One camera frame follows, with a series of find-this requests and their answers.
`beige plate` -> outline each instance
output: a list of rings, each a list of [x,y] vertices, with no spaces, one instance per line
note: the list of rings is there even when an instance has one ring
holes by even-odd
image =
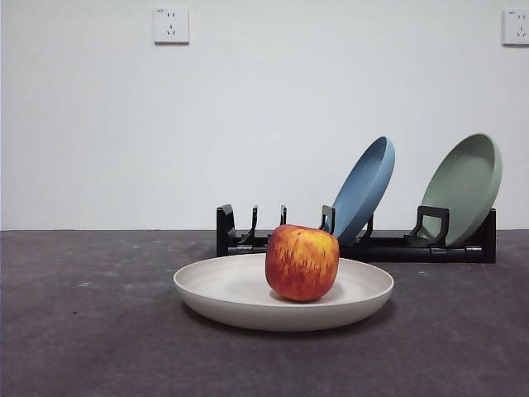
[[[225,256],[187,265],[174,274],[181,299],[203,316],[265,331],[314,331],[354,323],[379,310],[393,277],[378,267],[340,258],[332,289],[318,301],[279,297],[265,278],[265,254]]]

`apple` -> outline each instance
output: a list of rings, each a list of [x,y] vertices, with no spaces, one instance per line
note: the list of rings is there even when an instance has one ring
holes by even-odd
[[[300,302],[321,298],[338,271],[340,247],[331,234],[296,225],[277,227],[269,239],[264,272],[272,289]]]

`dish rack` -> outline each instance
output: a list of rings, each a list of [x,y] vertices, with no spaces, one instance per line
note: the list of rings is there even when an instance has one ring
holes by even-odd
[[[238,234],[235,229],[233,207],[230,204],[217,208],[217,256],[264,253],[268,247],[269,234],[257,236],[257,210],[252,211],[251,229]],[[434,237],[422,234],[425,216],[439,218],[441,227]],[[334,232],[336,210],[324,205],[319,229],[330,225]],[[279,224],[287,222],[287,208],[282,205]],[[446,246],[446,234],[450,226],[450,211],[447,208],[419,206],[415,227],[401,237],[374,237],[374,217],[367,223],[364,235],[347,246],[340,246],[340,256],[366,262],[431,262],[431,263],[495,263],[496,262],[496,210],[492,208],[481,226],[463,245]]]

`concrete floor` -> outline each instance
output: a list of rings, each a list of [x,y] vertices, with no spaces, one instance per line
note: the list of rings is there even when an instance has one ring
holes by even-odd
[[[529,231],[495,265],[378,264],[362,322],[274,333],[214,323],[172,275],[214,232],[3,232],[2,395],[527,396]]]

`electrical outlet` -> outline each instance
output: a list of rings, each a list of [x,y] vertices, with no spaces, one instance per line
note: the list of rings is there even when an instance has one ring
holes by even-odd
[[[529,45],[529,10],[503,11],[503,45]]]
[[[152,26],[155,44],[189,43],[189,9],[185,6],[156,8]]]

